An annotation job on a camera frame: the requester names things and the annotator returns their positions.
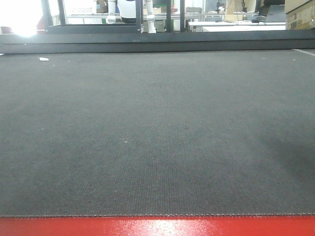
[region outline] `black metal frame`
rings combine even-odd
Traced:
[[[185,32],[185,3],[181,0],[181,32],[171,32],[170,4],[167,32],[141,34],[142,0],[136,0],[135,25],[51,26],[48,0],[42,0],[48,34],[22,37],[0,35],[0,53],[112,53],[209,50],[273,50],[315,48],[315,30]]]
[[[135,24],[113,24],[113,25],[67,25],[63,0],[58,0],[60,22],[59,26],[53,26],[52,16],[48,0],[41,0],[45,31],[49,34],[65,33],[135,33],[141,32],[142,25],[142,2],[136,0],[136,23]]]

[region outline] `cardboard box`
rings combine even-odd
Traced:
[[[287,30],[308,30],[315,27],[315,0],[286,14]]]
[[[288,13],[304,5],[310,0],[285,0],[284,12]]]
[[[153,14],[155,15],[158,15],[158,14],[161,14],[161,8],[153,8]],[[143,15],[147,15],[148,14],[148,11],[147,9],[143,9]]]
[[[97,0],[96,13],[107,12],[107,6],[104,0]]]

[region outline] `metal pole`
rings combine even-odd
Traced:
[[[141,32],[143,0],[136,0],[136,29]]]
[[[60,23],[62,26],[64,26],[66,25],[66,19],[65,19],[63,0],[58,0],[58,6],[59,6]]]
[[[181,32],[185,32],[185,0],[181,0]]]
[[[166,32],[172,32],[171,10],[172,10],[172,0],[167,0],[167,5],[166,5]]]

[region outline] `desk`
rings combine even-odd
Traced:
[[[258,31],[258,30],[285,30],[285,22],[252,23],[241,22],[189,22],[191,30],[201,28],[207,32],[220,31]]]
[[[68,24],[102,24],[102,19],[107,19],[108,13],[99,13],[99,14],[84,14],[84,15],[67,15]],[[197,19],[201,21],[203,14],[201,13],[185,13],[185,19],[194,20]],[[180,14],[172,14],[172,20],[180,20]],[[156,14],[155,20],[166,20],[166,13]]]

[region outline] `dark gray mat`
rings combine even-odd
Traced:
[[[315,213],[315,59],[0,57],[0,216]]]

